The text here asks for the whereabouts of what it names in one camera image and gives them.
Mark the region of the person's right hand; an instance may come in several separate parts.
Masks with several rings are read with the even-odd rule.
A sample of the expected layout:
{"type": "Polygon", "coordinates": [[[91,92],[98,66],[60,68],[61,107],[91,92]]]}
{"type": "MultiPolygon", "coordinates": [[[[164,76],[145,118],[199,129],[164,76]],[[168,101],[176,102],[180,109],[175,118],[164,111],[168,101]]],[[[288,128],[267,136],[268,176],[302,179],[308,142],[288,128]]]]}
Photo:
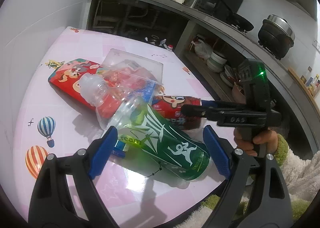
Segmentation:
{"type": "Polygon", "coordinates": [[[258,156],[254,150],[254,145],[266,145],[266,152],[274,154],[278,147],[278,135],[273,130],[266,130],[253,138],[253,141],[245,141],[238,128],[234,129],[234,141],[237,147],[245,151],[250,156],[258,156]]]}

